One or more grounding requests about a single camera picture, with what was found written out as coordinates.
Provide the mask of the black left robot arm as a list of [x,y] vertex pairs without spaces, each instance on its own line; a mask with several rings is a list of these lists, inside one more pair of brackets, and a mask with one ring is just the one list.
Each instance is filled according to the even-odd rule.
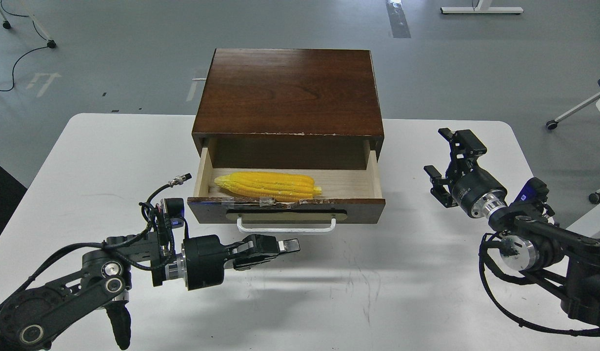
[[[228,263],[244,271],[300,250],[295,238],[277,240],[262,234],[250,234],[229,245],[216,235],[189,237],[183,200],[164,198],[158,205],[152,200],[190,178],[191,174],[175,177],[140,203],[146,222],[141,233],[66,245],[48,257],[0,304],[0,351],[48,350],[59,334],[98,309],[106,311],[117,345],[126,350],[131,338],[126,305],[132,268],[150,272],[155,286],[181,278],[188,290],[197,290],[222,284]],[[91,251],[83,255],[79,271],[30,287],[50,265],[82,248]]]

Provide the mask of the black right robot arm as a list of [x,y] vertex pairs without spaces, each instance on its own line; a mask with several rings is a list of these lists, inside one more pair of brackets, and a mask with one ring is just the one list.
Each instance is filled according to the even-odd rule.
[[[440,128],[450,147],[445,174],[425,166],[431,194],[445,208],[459,206],[470,218],[486,218],[491,233],[479,245],[479,275],[490,300],[520,327],[573,337],[600,337],[600,238],[574,233],[549,222],[548,188],[530,178],[516,199],[507,204],[507,189],[478,158],[485,145],[470,130]],[[503,282],[533,285],[560,300],[568,318],[594,325],[587,330],[559,330],[534,324],[504,308],[487,282],[486,270]]]

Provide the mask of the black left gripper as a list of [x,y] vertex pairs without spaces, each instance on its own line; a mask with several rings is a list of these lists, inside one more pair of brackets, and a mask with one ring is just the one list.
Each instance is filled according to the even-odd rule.
[[264,234],[250,234],[240,242],[226,247],[215,235],[187,238],[182,242],[185,263],[185,284],[189,291],[222,284],[224,264],[233,259],[233,269],[246,271],[267,263],[279,255],[297,253],[300,243],[297,238],[277,240]]

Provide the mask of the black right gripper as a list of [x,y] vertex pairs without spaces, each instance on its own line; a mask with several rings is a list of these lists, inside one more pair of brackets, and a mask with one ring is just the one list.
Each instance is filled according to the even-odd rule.
[[430,177],[431,194],[445,208],[459,205],[471,218],[481,218],[481,205],[476,203],[487,194],[495,194],[505,200],[507,189],[485,169],[479,168],[478,158],[486,154],[486,146],[471,130],[451,131],[448,128],[438,129],[438,133],[447,140],[450,146],[450,163],[446,177],[461,177],[452,190],[445,188],[452,181],[434,166],[424,166],[423,170]]

